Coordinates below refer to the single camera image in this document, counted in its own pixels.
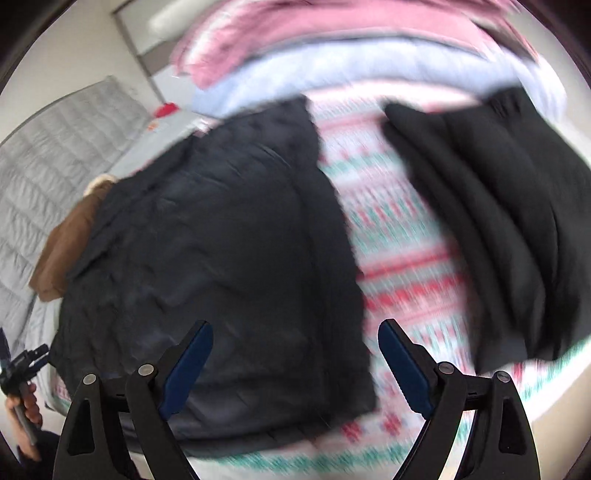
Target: blue gripper pad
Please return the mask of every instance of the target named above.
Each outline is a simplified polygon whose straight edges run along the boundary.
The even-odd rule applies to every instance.
[[[378,345],[408,406],[424,419],[428,419],[434,406],[429,400],[430,387],[427,378],[387,320],[379,326]]]
[[[166,379],[163,400],[158,408],[164,420],[168,420],[173,413],[178,413],[184,407],[212,348],[213,328],[206,323],[195,334]]]

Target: red object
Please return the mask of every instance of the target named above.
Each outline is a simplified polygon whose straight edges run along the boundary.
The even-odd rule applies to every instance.
[[[162,118],[164,116],[172,115],[174,112],[178,112],[180,108],[176,103],[165,103],[160,106],[154,112],[154,118]]]

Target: pink blanket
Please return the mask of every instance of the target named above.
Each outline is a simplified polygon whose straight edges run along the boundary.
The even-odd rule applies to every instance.
[[[406,0],[230,0],[198,20],[179,43],[172,62],[177,74],[190,74],[205,89],[254,54],[309,38],[406,35],[483,55],[498,48],[466,15],[451,9],[449,0],[428,1],[438,6]],[[508,0],[461,3],[493,5]]]

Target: patterned bedspread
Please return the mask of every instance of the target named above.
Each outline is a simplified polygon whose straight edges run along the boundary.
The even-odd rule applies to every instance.
[[[349,222],[366,301],[366,343],[379,409],[313,442],[216,461],[191,459],[209,478],[391,479],[423,419],[407,406],[379,352],[377,330],[395,318],[437,361],[473,374],[467,344],[470,312],[478,308],[455,241],[412,187],[404,162],[381,134],[382,104],[398,99],[425,111],[473,104],[446,87],[364,82],[311,93],[310,110],[322,139],[320,167],[334,184]],[[591,343],[552,364],[508,365],[530,420],[548,409],[591,362]],[[465,443],[466,414],[455,457]]]

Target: metal screw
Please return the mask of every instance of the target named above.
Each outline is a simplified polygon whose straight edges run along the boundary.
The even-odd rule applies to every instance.
[[[153,371],[154,371],[154,366],[150,365],[150,364],[145,364],[145,365],[142,365],[140,368],[138,368],[138,373],[142,377],[147,377],[148,375],[151,375]]]
[[[82,381],[84,382],[84,385],[92,385],[94,382],[96,382],[96,375],[88,374],[84,377],[84,380]]]
[[[511,381],[511,376],[507,372],[497,372],[496,377],[501,380],[503,383],[509,383]]]
[[[452,364],[448,364],[447,362],[442,362],[439,365],[439,371],[442,374],[446,374],[446,375],[451,375],[454,371],[453,365]]]

